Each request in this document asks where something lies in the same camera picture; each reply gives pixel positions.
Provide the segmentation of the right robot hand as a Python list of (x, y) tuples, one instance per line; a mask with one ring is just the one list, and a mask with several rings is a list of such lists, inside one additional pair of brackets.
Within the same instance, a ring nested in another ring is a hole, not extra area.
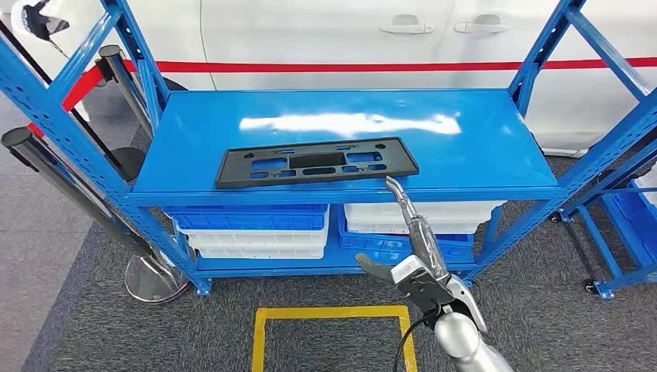
[[(424, 263), (434, 279), (441, 284), (448, 284), (450, 273), (446, 269), (445, 261), (439, 250), (439, 245), (431, 230), (431, 226), (424, 216), (418, 214), (411, 199), (394, 178), (386, 176), (384, 181), (386, 188), (394, 194), (401, 208), (404, 221), (408, 227), (413, 254)], [(373, 262), (364, 253), (358, 253), (355, 255), (355, 259), (364, 272), (384, 281), (394, 283), (392, 267)]]

